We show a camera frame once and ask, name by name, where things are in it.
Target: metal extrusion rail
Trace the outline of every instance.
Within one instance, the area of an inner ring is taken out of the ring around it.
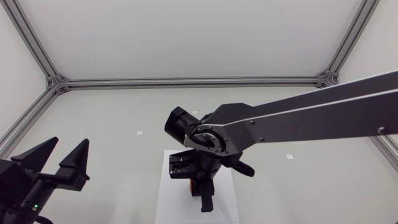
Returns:
[[[338,84],[339,71],[370,20],[379,0],[363,0],[329,66],[321,74],[308,77],[220,77],[220,78],[128,78],[69,80],[57,72],[45,49],[26,18],[18,0],[0,0],[22,40],[30,50],[47,82],[47,90],[27,109],[0,139],[0,159],[7,157],[18,142],[38,120],[58,95],[70,90],[129,89],[129,88],[204,88],[204,87],[255,87],[255,86],[316,86],[319,88]],[[380,145],[392,145],[387,137],[371,137]],[[394,168],[398,160],[388,158]]]

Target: white paper sheet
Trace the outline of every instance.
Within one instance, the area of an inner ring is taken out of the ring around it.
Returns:
[[[239,223],[231,169],[221,167],[214,178],[213,211],[202,213],[200,197],[192,197],[188,179],[171,179],[169,157],[180,151],[165,150],[155,224]]]

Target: black handle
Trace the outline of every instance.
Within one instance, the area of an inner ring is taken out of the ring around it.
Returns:
[[[245,164],[242,161],[238,161],[236,165],[233,167],[233,169],[249,177],[253,177],[255,172],[252,167],[250,167],[249,165]]]

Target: bolt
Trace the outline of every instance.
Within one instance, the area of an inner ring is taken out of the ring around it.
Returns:
[[[380,127],[377,131],[379,134],[387,134],[387,129],[385,127]]]

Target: white floor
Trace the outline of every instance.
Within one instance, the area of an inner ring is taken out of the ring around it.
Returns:
[[[259,105],[310,90],[73,91],[51,105],[13,155],[57,136],[43,170],[53,174],[88,138],[91,179],[82,192],[56,190],[42,215],[58,224],[154,223],[163,151],[184,150],[164,132],[176,106],[201,118],[223,103]],[[398,174],[368,138],[258,144],[242,161],[256,170],[253,178],[232,170],[242,224],[398,221]]]

